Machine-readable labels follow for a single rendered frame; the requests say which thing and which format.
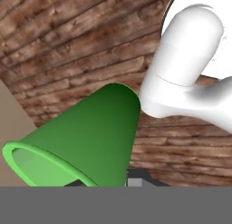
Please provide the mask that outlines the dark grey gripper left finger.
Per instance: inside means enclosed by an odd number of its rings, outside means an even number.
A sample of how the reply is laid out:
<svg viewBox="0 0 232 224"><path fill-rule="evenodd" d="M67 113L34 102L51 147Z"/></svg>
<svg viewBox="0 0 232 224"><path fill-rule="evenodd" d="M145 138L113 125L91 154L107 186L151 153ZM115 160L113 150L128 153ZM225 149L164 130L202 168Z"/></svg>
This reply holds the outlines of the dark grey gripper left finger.
<svg viewBox="0 0 232 224"><path fill-rule="evenodd" d="M64 185L64 187L87 187L81 180L75 180L69 184Z"/></svg>

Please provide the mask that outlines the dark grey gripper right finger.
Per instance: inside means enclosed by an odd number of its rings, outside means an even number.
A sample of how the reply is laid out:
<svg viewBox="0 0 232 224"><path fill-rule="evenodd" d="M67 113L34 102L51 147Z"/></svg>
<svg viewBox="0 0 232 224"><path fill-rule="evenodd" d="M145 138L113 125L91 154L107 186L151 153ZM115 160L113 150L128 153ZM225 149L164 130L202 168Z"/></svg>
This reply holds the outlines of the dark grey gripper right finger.
<svg viewBox="0 0 232 224"><path fill-rule="evenodd" d="M127 187L145 187L154 185L157 187L168 187L167 183L154 179L150 173L142 168L127 169Z"/></svg>

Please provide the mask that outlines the green cup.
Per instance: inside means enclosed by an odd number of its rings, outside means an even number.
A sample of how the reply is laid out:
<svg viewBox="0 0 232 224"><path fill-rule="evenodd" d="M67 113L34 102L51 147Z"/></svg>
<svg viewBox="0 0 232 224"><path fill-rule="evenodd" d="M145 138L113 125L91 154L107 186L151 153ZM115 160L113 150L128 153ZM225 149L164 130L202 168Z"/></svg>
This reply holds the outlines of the green cup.
<svg viewBox="0 0 232 224"><path fill-rule="evenodd" d="M27 185L123 187L140 117L137 94L109 83L19 141L3 147Z"/></svg>

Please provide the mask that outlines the white pitcher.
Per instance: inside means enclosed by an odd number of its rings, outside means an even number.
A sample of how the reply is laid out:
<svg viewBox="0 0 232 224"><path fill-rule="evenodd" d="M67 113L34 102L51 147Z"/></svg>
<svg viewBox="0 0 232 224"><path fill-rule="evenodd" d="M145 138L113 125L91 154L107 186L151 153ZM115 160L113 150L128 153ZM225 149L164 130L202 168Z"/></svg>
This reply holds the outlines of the white pitcher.
<svg viewBox="0 0 232 224"><path fill-rule="evenodd" d="M232 0L170 0L140 87L154 118L199 118L232 133Z"/></svg>

